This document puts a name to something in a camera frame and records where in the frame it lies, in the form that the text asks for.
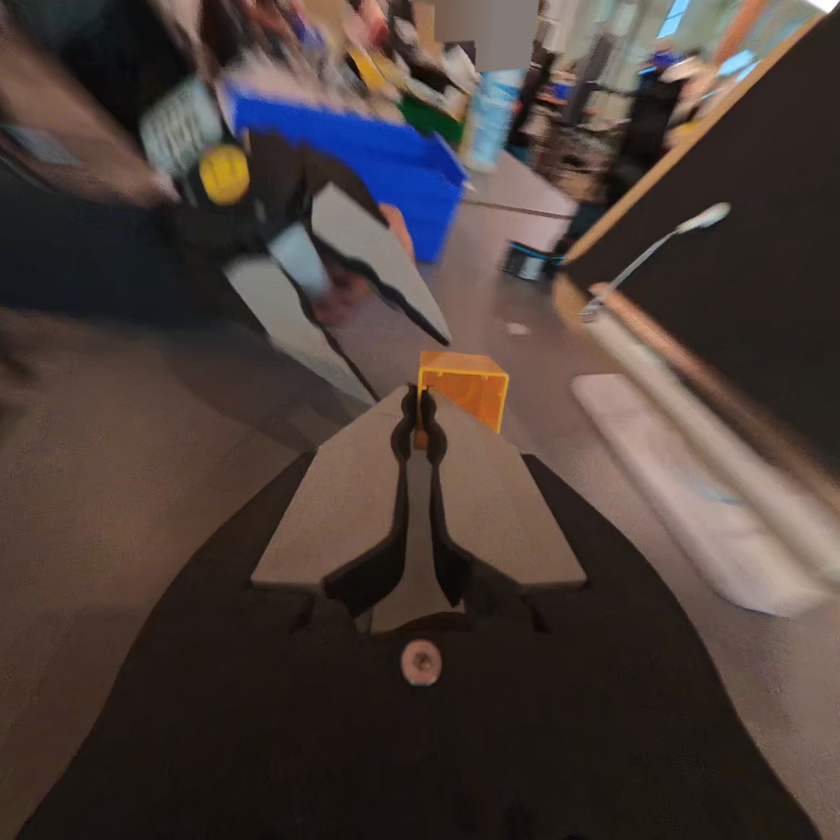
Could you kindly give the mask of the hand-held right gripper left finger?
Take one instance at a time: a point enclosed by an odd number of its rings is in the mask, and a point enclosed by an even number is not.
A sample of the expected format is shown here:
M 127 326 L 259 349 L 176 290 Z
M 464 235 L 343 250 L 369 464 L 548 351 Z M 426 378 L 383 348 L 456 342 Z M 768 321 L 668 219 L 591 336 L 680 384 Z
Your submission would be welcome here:
M 317 449 L 251 584 L 369 612 L 403 577 L 410 455 L 411 388 L 403 385 Z

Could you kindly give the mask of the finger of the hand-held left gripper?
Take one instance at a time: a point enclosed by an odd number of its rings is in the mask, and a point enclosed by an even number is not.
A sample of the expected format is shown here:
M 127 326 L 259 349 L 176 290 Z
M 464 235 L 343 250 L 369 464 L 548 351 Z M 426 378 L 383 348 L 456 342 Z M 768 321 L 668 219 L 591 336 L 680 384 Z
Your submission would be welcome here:
M 309 227 L 336 261 L 363 276 L 426 335 L 443 346 L 451 344 L 452 334 L 437 300 L 385 223 L 330 182 L 311 200 Z
M 226 279 L 279 351 L 365 403 L 379 397 L 312 310 L 329 277 L 306 228 L 292 224 L 269 241 L 264 255 L 241 256 L 226 267 Z

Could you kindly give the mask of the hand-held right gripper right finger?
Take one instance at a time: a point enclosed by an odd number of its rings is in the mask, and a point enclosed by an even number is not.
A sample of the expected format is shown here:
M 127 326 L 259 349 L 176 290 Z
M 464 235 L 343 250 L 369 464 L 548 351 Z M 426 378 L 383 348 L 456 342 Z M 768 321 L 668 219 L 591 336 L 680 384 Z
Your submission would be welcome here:
M 527 597 L 586 573 L 516 446 L 433 388 L 421 395 L 437 583 L 452 606 L 482 581 Z

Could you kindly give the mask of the blue storage bin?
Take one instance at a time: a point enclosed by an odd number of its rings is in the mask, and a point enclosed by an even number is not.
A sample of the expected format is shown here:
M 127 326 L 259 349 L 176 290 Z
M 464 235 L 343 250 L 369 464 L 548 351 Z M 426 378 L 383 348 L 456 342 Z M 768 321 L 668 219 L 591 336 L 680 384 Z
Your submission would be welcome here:
M 226 87 L 236 132 L 278 133 L 290 144 L 305 144 L 342 161 L 377 202 L 400 209 L 416 259 L 427 264 L 440 260 L 467 173 L 439 134 L 422 135 L 407 124 L 271 97 L 233 81 Z

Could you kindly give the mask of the yellow toy block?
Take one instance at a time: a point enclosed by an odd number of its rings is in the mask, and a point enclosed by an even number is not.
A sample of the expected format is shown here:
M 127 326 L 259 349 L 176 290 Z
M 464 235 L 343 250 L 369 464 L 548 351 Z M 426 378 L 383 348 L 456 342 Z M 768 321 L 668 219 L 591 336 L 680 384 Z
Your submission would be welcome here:
M 446 395 L 497 434 L 508 395 L 509 374 L 490 357 L 452 350 L 423 351 L 417 373 L 417 415 L 414 447 L 425 450 L 423 393 L 432 388 Z

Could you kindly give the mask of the black battery charger case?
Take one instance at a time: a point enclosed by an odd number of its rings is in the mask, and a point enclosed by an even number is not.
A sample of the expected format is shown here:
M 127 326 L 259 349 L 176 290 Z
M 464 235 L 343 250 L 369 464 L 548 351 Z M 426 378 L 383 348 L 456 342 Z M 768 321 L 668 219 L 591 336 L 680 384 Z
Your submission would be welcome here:
M 538 250 L 519 241 L 510 241 L 500 270 L 519 280 L 551 282 L 564 262 L 564 252 Z

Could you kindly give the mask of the black board book stand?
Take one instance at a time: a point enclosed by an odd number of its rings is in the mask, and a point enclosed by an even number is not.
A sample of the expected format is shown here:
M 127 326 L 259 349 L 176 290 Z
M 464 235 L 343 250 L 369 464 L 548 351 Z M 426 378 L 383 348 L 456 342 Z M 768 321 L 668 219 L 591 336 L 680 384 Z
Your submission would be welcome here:
M 618 369 L 572 393 L 706 579 L 838 597 L 838 9 L 739 82 L 570 252 Z

